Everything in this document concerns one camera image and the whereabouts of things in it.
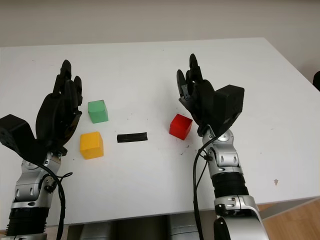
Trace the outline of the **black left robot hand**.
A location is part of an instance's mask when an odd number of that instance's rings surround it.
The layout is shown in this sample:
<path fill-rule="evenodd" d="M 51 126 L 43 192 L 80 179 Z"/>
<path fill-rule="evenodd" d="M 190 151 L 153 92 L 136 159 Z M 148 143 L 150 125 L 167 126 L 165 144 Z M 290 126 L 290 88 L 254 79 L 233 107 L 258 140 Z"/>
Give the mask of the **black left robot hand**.
<path fill-rule="evenodd" d="M 36 118 L 36 140 L 46 151 L 65 156 L 64 145 L 75 133 L 82 112 L 82 80 L 72 79 L 72 66 L 66 59 L 56 76 L 53 91 L 48 94 Z"/>

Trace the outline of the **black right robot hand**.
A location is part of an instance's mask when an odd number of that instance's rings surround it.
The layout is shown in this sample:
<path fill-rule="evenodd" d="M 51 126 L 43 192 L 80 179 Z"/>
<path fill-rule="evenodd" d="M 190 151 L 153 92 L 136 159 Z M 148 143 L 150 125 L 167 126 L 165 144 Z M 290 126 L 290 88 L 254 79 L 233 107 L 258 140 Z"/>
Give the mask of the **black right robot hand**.
<path fill-rule="evenodd" d="M 198 125 L 197 133 L 203 137 L 211 128 L 215 137 L 219 131 L 214 127 L 214 94 L 212 84 L 203 78 L 195 54 L 189 57 L 189 70 L 183 73 L 180 69 L 176 73 L 179 101 L 190 112 Z"/>

